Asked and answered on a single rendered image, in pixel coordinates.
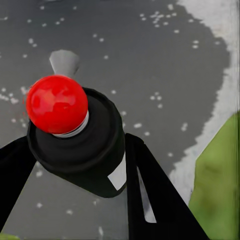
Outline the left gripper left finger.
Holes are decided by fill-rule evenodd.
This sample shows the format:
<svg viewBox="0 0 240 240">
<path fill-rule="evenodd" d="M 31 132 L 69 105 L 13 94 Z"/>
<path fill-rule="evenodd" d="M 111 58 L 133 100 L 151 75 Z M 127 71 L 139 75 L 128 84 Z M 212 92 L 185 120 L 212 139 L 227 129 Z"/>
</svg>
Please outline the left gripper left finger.
<svg viewBox="0 0 240 240">
<path fill-rule="evenodd" d="M 0 148 L 0 232 L 18 200 L 37 159 L 28 137 L 20 137 Z"/>
</svg>

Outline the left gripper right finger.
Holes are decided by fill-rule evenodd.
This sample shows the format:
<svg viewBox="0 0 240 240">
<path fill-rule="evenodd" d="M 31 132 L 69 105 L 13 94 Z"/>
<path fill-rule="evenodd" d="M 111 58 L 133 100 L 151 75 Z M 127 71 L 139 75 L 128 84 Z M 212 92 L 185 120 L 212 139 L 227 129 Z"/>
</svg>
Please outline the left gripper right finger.
<svg viewBox="0 0 240 240">
<path fill-rule="evenodd" d="M 210 240 L 145 142 L 125 134 L 129 240 Z M 139 168 L 156 223 L 145 220 Z"/>
</svg>

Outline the insectifuge atomizer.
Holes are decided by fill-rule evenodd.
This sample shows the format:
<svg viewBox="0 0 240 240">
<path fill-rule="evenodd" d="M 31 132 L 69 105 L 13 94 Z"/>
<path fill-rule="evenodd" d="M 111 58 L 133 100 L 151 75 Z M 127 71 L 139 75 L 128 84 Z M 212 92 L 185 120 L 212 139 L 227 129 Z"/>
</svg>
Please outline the insectifuge atomizer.
<svg viewBox="0 0 240 240">
<path fill-rule="evenodd" d="M 116 105 L 93 88 L 73 80 L 81 66 L 72 51 L 52 53 L 55 75 L 29 90 L 27 141 L 50 173 L 101 198 L 127 187 L 125 132 Z"/>
</svg>

